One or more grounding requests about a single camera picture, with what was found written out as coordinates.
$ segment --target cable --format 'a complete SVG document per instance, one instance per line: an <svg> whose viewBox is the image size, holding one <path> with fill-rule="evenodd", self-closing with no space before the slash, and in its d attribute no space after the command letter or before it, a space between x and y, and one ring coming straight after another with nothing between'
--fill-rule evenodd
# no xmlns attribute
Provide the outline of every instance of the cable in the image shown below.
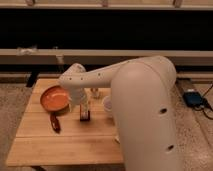
<svg viewBox="0 0 213 171"><path fill-rule="evenodd" d="M202 109L202 111L203 111L203 114L204 114L204 116L206 117L206 118L208 118L208 119L210 119L210 120L213 120L213 117L211 117L211 116L209 116L208 114L207 114L207 112L205 111L205 108L204 109Z"/></svg>
<svg viewBox="0 0 213 171"><path fill-rule="evenodd" d="M202 97L205 97L205 95L207 95L212 88L213 88L213 84L208 88L208 90L206 90L205 93L203 93Z"/></svg>

